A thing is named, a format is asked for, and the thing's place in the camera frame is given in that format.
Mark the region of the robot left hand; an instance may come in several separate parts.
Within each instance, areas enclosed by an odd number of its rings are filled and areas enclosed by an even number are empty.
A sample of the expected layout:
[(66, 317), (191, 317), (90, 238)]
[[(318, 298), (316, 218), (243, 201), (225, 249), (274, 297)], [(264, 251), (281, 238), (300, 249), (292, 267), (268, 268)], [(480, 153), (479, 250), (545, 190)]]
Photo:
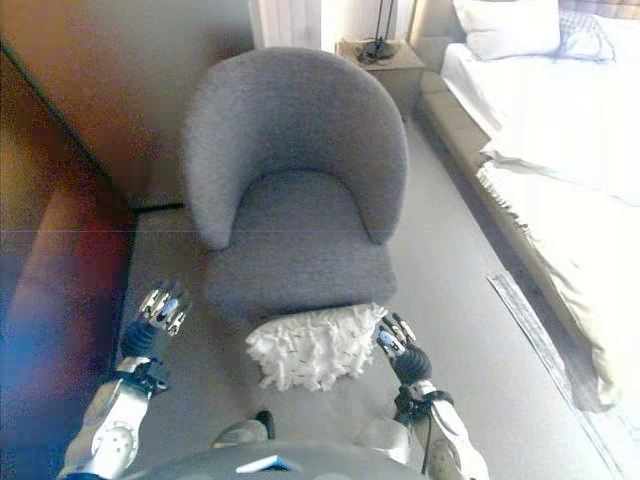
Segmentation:
[(144, 296), (121, 339), (123, 357), (162, 359), (190, 310), (188, 291), (174, 280), (155, 284)]

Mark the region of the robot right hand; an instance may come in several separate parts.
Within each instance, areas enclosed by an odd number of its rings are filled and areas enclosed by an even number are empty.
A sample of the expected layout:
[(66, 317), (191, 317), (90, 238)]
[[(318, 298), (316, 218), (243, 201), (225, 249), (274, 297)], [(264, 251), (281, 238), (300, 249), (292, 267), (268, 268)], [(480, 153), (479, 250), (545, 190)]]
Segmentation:
[(396, 312), (384, 315), (378, 325), (376, 343), (386, 355), (401, 385), (429, 380), (432, 365), (407, 321)]

